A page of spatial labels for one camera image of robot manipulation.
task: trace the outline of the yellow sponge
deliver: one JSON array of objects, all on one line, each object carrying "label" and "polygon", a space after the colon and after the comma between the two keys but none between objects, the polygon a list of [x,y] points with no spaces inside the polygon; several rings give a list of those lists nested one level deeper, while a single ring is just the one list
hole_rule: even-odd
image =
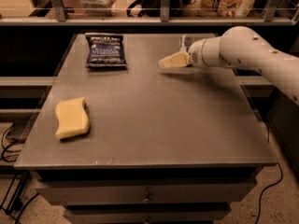
[{"label": "yellow sponge", "polygon": [[84,134],[90,129],[90,122],[85,112],[84,97],[61,101],[56,105],[55,113],[59,122],[56,137],[68,138]]},{"label": "yellow sponge", "polygon": [[189,56],[185,51],[176,52],[159,61],[159,66],[161,68],[186,67],[188,64]]}]

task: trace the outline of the wire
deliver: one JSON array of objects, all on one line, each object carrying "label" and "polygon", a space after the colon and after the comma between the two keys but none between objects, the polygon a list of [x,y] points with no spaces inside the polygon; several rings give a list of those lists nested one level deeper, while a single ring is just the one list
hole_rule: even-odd
[{"label": "wire", "polygon": [[[8,150],[8,149],[10,147],[16,146],[18,144],[19,144],[18,142],[14,142],[14,143],[11,143],[8,146],[6,146],[3,149],[2,153],[1,153],[0,160],[5,161],[5,162],[14,162],[14,161],[16,161],[17,158],[19,157],[19,153],[21,152],[21,150],[13,150],[13,151],[11,151],[11,150]],[[6,152],[8,152],[8,153],[17,153],[17,154],[11,154],[11,155],[5,156]]]},{"label": "wire", "polygon": [[7,194],[5,195],[3,201],[2,201],[2,203],[1,203],[1,205],[0,205],[0,210],[3,210],[7,216],[13,218],[14,220],[17,220],[17,219],[16,219],[14,216],[12,216],[12,215],[7,211],[7,209],[5,209],[5,208],[3,207],[3,205],[4,205],[4,203],[5,203],[6,199],[7,199],[7,196],[8,196],[8,194],[9,194],[9,192],[10,192],[10,190],[11,190],[11,188],[12,188],[12,185],[13,185],[14,181],[16,180],[16,178],[17,178],[17,175],[14,175],[13,178],[12,178],[12,180],[11,180],[11,182],[10,182],[10,185],[9,185],[9,187],[8,187]]},{"label": "wire", "polygon": [[10,127],[8,127],[2,134],[2,137],[1,137],[1,146],[2,146],[2,152],[1,152],[1,158],[0,158],[0,161],[5,161],[5,162],[14,162],[17,160],[19,154],[11,154],[11,155],[8,155],[8,156],[5,156],[5,153],[19,153],[21,152],[20,150],[8,150],[10,147],[13,147],[13,146],[16,146],[18,145],[18,142],[13,142],[13,143],[10,143],[8,146],[5,147],[4,145],[4,137],[5,135],[7,134],[8,131],[10,131],[13,127],[15,127],[18,123],[22,122],[23,120],[25,119],[28,119],[28,118],[31,118],[33,115],[30,115],[30,116],[26,116],[25,118],[23,119],[20,119],[18,120],[17,122],[14,122],[12,125],[10,125]]},{"label": "wire", "polygon": [[1,210],[3,210],[5,212],[5,214],[7,216],[9,216],[15,220],[15,224],[21,224],[20,218],[21,218],[22,213],[25,211],[26,207],[31,203],[31,201],[33,201],[38,195],[39,195],[39,193],[35,194],[31,199],[28,200],[28,202],[23,206],[23,208],[21,209],[21,211],[19,212],[17,217],[14,217],[11,214],[8,214],[7,210],[5,208],[3,208],[3,206],[0,206],[0,208],[1,208]]},{"label": "wire", "polygon": [[7,216],[11,217],[12,219],[14,219],[16,221],[15,224],[21,224],[19,222],[19,220],[16,219],[14,216],[12,216],[11,214],[7,214],[7,210],[5,208],[3,208],[2,206],[0,208],[1,208],[1,210],[3,210],[6,213]]},{"label": "wire", "polygon": [[258,216],[256,218],[256,221],[255,221],[255,224],[258,224],[259,222],[259,219],[260,219],[260,216],[261,216],[261,209],[262,209],[262,197],[263,197],[263,193],[267,190],[267,189],[270,189],[272,187],[274,187],[275,185],[277,185],[278,183],[281,182],[281,180],[283,179],[283,172],[282,172],[282,169],[281,169],[281,166],[280,164],[278,163],[278,167],[279,167],[279,170],[280,170],[280,179],[273,183],[273,184],[270,184],[269,186],[265,187],[262,192],[261,192],[261,195],[260,195],[260,198],[259,198],[259,207],[258,207]]},{"label": "wire", "polygon": [[[270,127],[269,127],[269,124],[268,124],[266,121],[264,122],[264,124],[265,124],[266,127],[267,127],[267,131],[268,131],[268,143],[270,144]],[[282,172],[282,169],[281,169],[281,166],[280,166],[279,163],[278,163],[278,167],[279,167],[279,170],[280,170],[280,178],[279,178],[279,180],[276,181],[275,183],[270,184],[270,185],[268,185],[267,187],[265,187],[265,188],[262,190],[261,194],[260,194],[259,205],[258,205],[258,215],[257,215],[256,221],[255,221],[255,224],[258,224],[258,223],[259,223],[259,219],[260,219],[260,216],[261,216],[263,193],[264,193],[266,190],[268,190],[268,189],[274,187],[275,185],[279,184],[279,183],[282,181],[282,179],[283,179],[283,172]]]},{"label": "wire", "polygon": [[21,209],[21,211],[19,212],[18,216],[15,219],[15,224],[20,224],[20,218],[22,213],[25,211],[26,207],[30,204],[31,201],[33,201],[37,196],[39,195],[39,193],[37,193],[36,195],[34,195],[31,199],[28,200],[28,202],[24,205],[24,207]]}]

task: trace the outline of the table top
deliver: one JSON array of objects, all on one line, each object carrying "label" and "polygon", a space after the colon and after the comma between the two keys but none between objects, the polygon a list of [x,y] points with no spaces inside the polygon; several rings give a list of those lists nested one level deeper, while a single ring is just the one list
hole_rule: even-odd
[{"label": "table top", "polygon": [[[124,34],[127,69],[85,68],[77,35],[42,107],[17,169],[167,168],[277,162],[232,70],[162,69],[179,34]],[[213,34],[191,35],[194,39]],[[60,141],[55,106],[85,97],[88,134]]]}]

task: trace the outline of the drawer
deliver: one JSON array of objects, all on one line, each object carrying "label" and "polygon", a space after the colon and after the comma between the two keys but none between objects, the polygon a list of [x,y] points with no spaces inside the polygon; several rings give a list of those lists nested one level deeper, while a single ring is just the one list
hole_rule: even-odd
[{"label": "drawer", "polygon": [[255,179],[76,181],[39,183],[36,191],[52,205],[238,202],[256,185]]},{"label": "drawer", "polygon": [[202,223],[222,219],[229,212],[229,205],[224,203],[157,204],[86,207],[85,209],[65,210],[64,217],[73,224]]}]

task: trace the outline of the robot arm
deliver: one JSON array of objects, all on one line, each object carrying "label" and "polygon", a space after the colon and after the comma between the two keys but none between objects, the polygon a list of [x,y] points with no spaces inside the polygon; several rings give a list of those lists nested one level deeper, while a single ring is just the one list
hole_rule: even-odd
[{"label": "robot arm", "polygon": [[193,66],[253,70],[299,105],[299,59],[274,49],[248,27],[234,27],[223,36],[196,41],[188,56]]}]

